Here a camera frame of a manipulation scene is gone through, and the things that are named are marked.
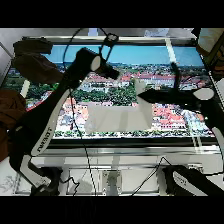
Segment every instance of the screen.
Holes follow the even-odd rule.
[[[62,57],[65,45],[54,45],[50,55],[45,55],[64,72]],[[81,48],[98,53],[100,45],[71,45],[68,48],[65,62],[68,67]],[[173,47],[177,66],[182,74],[180,89],[191,90],[205,86],[210,82],[201,58],[195,47]],[[103,49],[105,58],[109,48]],[[76,124],[82,132],[82,138],[164,138],[164,137],[209,137],[212,133],[206,127],[204,118],[177,105],[153,104],[152,127],[148,130],[132,132],[94,132],[87,134],[85,122],[88,119],[90,105],[102,106],[132,106],[138,107],[134,79],[143,80],[146,90],[169,89],[174,84],[174,74],[170,67],[170,58],[166,46],[133,46],[116,45],[108,59],[108,63],[121,74],[119,81],[105,79],[95,73],[90,73],[82,85],[73,92],[72,103],[68,98],[58,116],[55,139],[80,138],[76,128],[71,128],[72,106],[75,111]],[[11,68],[3,83],[3,88],[21,91],[24,78],[16,69]],[[57,88],[58,84],[30,84],[26,102],[27,111],[41,104]]]

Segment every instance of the brown cloth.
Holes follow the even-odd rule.
[[[0,162],[8,156],[7,130],[13,128],[26,113],[26,101],[16,91],[0,90]]]
[[[62,80],[63,73],[41,53],[51,53],[53,44],[45,38],[25,39],[13,44],[16,57],[12,60],[20,75],[32,82],[54,84]]]

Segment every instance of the glass surface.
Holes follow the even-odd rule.
[[[66,66],[75,59],[78,50],[87,47],[95,52],[100,45],[72,45],[66,54]],[[207,85],[209,77],[203,63],[194,47],[173,47],[177,65],[182,74],[180,89],[191,90]],[[63,71],[62,57],[65,45],[54,45],[51,55],[45,55],[57,64]],[[103,57],[108,53],[104,48]],[[153,105],[152,128],[133,132],[96,132],[87,134],[85,122],[88,119],[89,105],[103,106],[133,106],[138,107],[133,79],[141,79],[146,83],[146,89],[163,90],[172,88],[174,74],[171,72],[170,59],[166,46],[131,46],[117,45],[114,47],[109,63],[122,75],[120,81],[105,79],[95,73],[90,73],[82,85],[73,92],[73,107],[75,120],[84,139],[89,138],[160,138],[160,137],[200,137],[212,136],[204,124],[200,114],[182,110],[176,105]],[[11,68],[3,87],[20,91],[24,78]],[[32,110],[43,102],[58,84],[40,85],[30,84],[26,96],[27,111]],[[61,108],[55,130],[55,139],[80,138],[78,131],[71,129],[72,106],[68,98]]]

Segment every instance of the cityscape picture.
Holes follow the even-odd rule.
[[[96,45],[73,45],[66,54],[66,66],[70,66],[75,59],[76,52],[87,47],[98,52]],[[64,72],[62,55],[65,46],[55,45],[51,55],[45,55],[55,63],[61,72]],[[181,90],[198,89],[208,84],[209,77],[202,64],[200,56],[193,47],[173,47],[174,53],[182,75]],[[161,138],[161,137],[190,137],[213,136],[204,123],[204,118],[177,105],[153,104],[152,127],[148,130],[135,130],[133,132],[85,132],[85,122],[88,119],[88,108],[91,105],[102,106],[132,106],[138,107],[135,79],[145,82],[145,89],[168,90],[173,88],[174,74],[171,71],[170,59],[166,46],[115,46],[109,58],[109,64],[121,74],[120,79],[103,78],[90,73],[81,86],[67,98],[58,116],[55,139],[80,138],[73,123],[75,121],[82,133],[82,138]],[[3,88],[21,91],[24,78],[11,68],[3,84]],[[27,111],[41,104],[56,88],[58,84],[30,84],[26,101]]]

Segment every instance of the blue sky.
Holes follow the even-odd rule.
[[[65,62],[72,62],[76,52],[83,47],[98,53],[100,45],[71,45],[66,53]],[[54,45],[51,55],[45,55],[54,63],[62,63],[65,45]],[[173,47],[179,65],[203,66],[200,56],[194,47]],[[106,57],[109,48],[104,47],[103,56]],[[109,62],[120,62],[125,64],[170,64],[169,54],[166,46],[114,46]]]

